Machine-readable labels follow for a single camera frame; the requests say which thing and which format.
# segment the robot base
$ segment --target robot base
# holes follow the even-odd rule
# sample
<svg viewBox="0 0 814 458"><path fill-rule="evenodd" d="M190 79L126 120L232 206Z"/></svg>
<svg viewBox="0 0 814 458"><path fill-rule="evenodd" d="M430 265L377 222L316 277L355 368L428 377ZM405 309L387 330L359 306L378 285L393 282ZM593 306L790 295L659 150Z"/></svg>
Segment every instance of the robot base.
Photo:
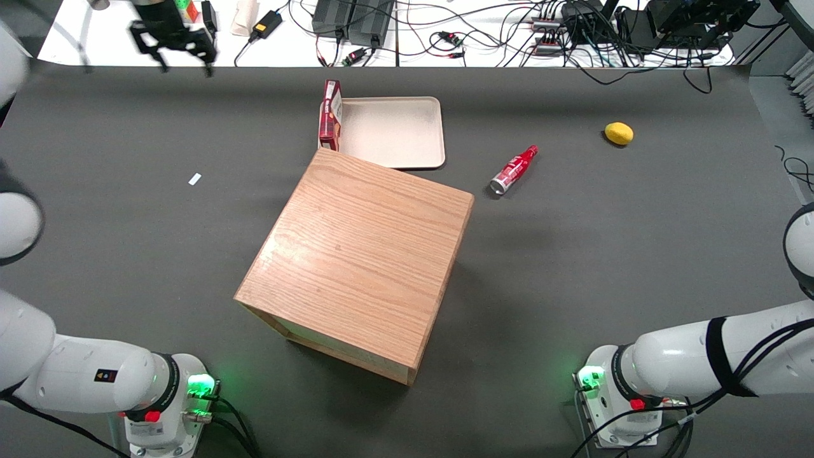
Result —
<svg viewBox="0 0 814 458"><path fill-rule="evenodd" d="M178 390L161 413L160 422L132 422L125 418L133 458L191 458L198 446L204 425L185 418L185 413L209 412L212 402L189 396L188 380L192 375L206 374L206 367L192 355L173 355L173 359L180 376Z"/></svg>
<svg viewBox="0 0 814 458"><path fill-rule="evenodd" d="M590 377L592 374L598 375L598 377L593 377L595 388L580 393L580 397L583 399L585 418L588 419L592 431L620 413L632 410L630 402L616 388L611 375L611 360L617 348L619 347L606 345L594 350L585 362L585 367L580 369L577 375L576 384L578 387L583 386L583 377ZM657 430L661 423L661 411L633 413L623 416L599 431L597 446L600 448L628 447L646 434ZM648 442L642 443L640 446L654 446L658 437L656 434Z"/></svg>

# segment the red bottle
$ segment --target red bottle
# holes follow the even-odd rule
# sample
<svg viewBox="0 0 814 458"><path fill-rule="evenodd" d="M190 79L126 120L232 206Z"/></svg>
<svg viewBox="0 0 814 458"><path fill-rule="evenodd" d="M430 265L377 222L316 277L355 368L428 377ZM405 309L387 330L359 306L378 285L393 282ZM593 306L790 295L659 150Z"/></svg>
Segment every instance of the red bottle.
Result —
<svg viewBox="0 0 814 458"><path fill-rule="evenodd" d="M506 190L526 173L528 165L536 155L537 145L528 147L523 154L515 156L495 178L492 178L489 187L499 196L505 194Z"/></svg>

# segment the white table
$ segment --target white table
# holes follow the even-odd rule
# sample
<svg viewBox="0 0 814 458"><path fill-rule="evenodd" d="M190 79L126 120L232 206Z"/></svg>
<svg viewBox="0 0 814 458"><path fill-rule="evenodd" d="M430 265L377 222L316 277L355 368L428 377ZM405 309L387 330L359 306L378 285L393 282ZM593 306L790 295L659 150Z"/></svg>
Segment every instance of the white table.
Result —
<svg viewBox="0 0 814 458"><path fill-rule="evenodd" d="M311 29L311 16L317 0L291 0L280 12L283 16L283 23L266 40L259 40L254 43L240 58L241 67L318 67L315 46L317 39L311 33L301 29L302 27ZM644 0L622 0L620 6L639 9L646 2ZM234 36L229 33L230 24L234 18L235 5L237 0L212 0L212 5L217 11L218 24L221 31L217 34L218 56L215 61L216 67L233 66L234 57L246 43L245 37ZM284 0L262 0L258 16L263 16L269 10L276 10L285 5ZM410 22L415 25L410 28L403 22L390 22L390 32L385 39L385 48L391 51L377 51L368 63L371 67L392 67L396 65L396 27L398 27L398 47L399 52L404 54L400 57L400 66L403 67L460 67L464 65L463 59L449 59L429 54L413 55L423 51L430 43L431 35L434 32L448 31L468 33L472 27L466 25L463 20L457 18L453 13L438 7L446 7L458 14L478 10L485 7L494 7L486 11L465 15L466 21L477 29L490 33L498 37L501 31L501 22L513 9L505 22L503 35L498 37L506 40L510 35L510 26L516 24L529 13L533 3L524 0L404 0L400 1L394 9L393 15L400 21ZM560 16L559 5L556 7L557 16ZM529 13L531 18L537 15L536 12ZM38 59L57 64L79 65L81 59L77 51L77 42L84 45L87 58L91 65L98 66L157 66L157 63L149 56L138 53L133 39L128 32L130 21L137 19L135 11L129 1L113 0L108 9L104 11L94 11L90 9L85 0L63 0L63 4L57 13L54 26L48 33L45 44L40 51ZM428 24L430 22L444 20L440 24ZM201 28L200 16L198 23L193 24L193 28ZM531 26L523 24L519 30L509 40L509 47L506 49L506 58L503 59L504 47L495 49L484 44L489 40L480 33L475 33L464 42L466 47L466 65L470 67L494 67L503 65L510 60L515 50L530 46L533 42ZM335 54L335 40L323 37L318 40L319 49L322 55L330 62ZM348 53L358 49L359 46L344 42L339 48L339 61ZM603 57L597 54L591 46L579 46L583 51L577 50L571 54L571 60L567 66L574 67L575 62L582 67L601 66L621 66L620 57L615 53L603 52ZM670 55L676 55L679 59L687 56L686 50L660 50ZM441 51L433 51L439 55L445 55ZM200 62L183 52L162 51L167 64L170 67L195 67L200 66ZM705 60L707 65L725 65L733 58L732 49L727 46L716 57ZM517 67L525 59L523 54L517 55L507 66ZM561 67L564 62L562 55L552 57L533 57L527 60L526 67ZM663 62L670 64L672 59L663 57L648 56L645 62L639 63L638 58L631 58L635 65L645 67L657 66Z"/></svg>

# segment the red cardboard box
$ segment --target red cardboard box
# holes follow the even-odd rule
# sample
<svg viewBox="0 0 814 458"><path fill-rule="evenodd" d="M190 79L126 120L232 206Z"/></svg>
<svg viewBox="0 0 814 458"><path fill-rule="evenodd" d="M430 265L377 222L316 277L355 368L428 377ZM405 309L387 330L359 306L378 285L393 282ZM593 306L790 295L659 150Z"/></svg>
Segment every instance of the red cardboard box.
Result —
<svg viewBox="0 0 814 458"><path fill-rule="evenodd" d="M325 81L325 96L319 115L319 144L323 148L339 151L339 134L342 130L342 94L339 81Z"/></svg>

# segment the red button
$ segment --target red button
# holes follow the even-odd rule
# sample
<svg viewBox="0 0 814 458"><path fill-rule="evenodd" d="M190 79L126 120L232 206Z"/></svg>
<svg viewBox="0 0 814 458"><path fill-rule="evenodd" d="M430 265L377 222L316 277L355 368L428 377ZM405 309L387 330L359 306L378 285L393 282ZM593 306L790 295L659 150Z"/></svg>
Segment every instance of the red button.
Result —
<svg viewBox="0 0 814 458"><path fill-rule="evenodd" d="M645 402L641 399L631 399L630 408L633 410L645 410Z"/></svg>
<svg viewBox="0 0 814 458"><path fill-rule="evenodd" d="M150 423L156 423L160 418L161 412L158 412L157 410L151 410L144 414L144 421L149 421Z"/></svg>

